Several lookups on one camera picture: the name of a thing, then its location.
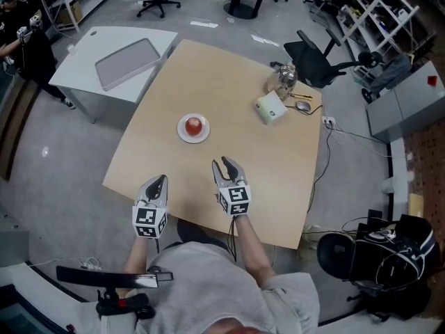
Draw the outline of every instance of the black clothing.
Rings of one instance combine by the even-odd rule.
[[[18,1],[11,11],[3,12],[0,16],[0,21],[4,23],[3,33],[0,33],[0,46],[16,41],[20,27],[26,26],[29,29],[29,19],[34,13],[35,11],[23,1]],[[53,97],[65,100],[64,94],[57,87],[48,84],[56,72],[56,62],[49,39],[43,31],[34,31],[28,43],[11,53],[11,58],[23,78],[34,80]]]

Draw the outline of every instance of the gray tray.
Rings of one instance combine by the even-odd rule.
[[[131,43],[95,63],[97,76],[105,91],[156,65],[161,56],[148,40]]]

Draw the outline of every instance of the person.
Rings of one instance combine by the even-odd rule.
[[[156,310],[135,333],[310,334],[318,325],[318,294],[308,273],[277,275],[247,215],[235,220],[245,270],[226,245],[192,223],[178,220],[182,242],[151,262],[174,280],[156,289],[119,291],[121,298],[147,293]],[[146,273],[147,238],[136,237],[125,273]]]
[[[32,16],[42,18],[40,10],[33,11],[30,5],[21,0],[2,1],[0,25],[3,31],[0,32],[0,57],[10,56],[21,77],[33,80],[70,109],[75,109],[57,87],[48,84],[56,72],[56,62],[45,33],[37,29],[22,39],[17,38],[17,30],[23,26],[30,28],[29,19]]]

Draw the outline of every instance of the white plate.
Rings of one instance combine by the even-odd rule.
[[[186,121],[190,118],[198,118],[202,123],[202,130],[196,136],[190,136],[186,131]],[[204,141],[210,134],[210,124],[207,119],[201,114],[187,114],[184,115],[181,120],[178,122],[178,135],[184,141],[188,143],[200,143]]]

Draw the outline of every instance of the white table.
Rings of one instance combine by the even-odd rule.
[[[143,38],[148,38],[161,56],[159,64],[108,91],[102,89],[95,63]],[[176,32],[136,27],[92,27],[76,43],[76,53],[74,55],[68,54],[59,65],[49,84],[59,87],[62,93],[86,115],[89,121],[95,123],[96,119],[88,113],[73,91],[81,90],[91,94],[105,95],[138,103],[155,78],[156,73],[173,52],[177,40],[178,34]]]

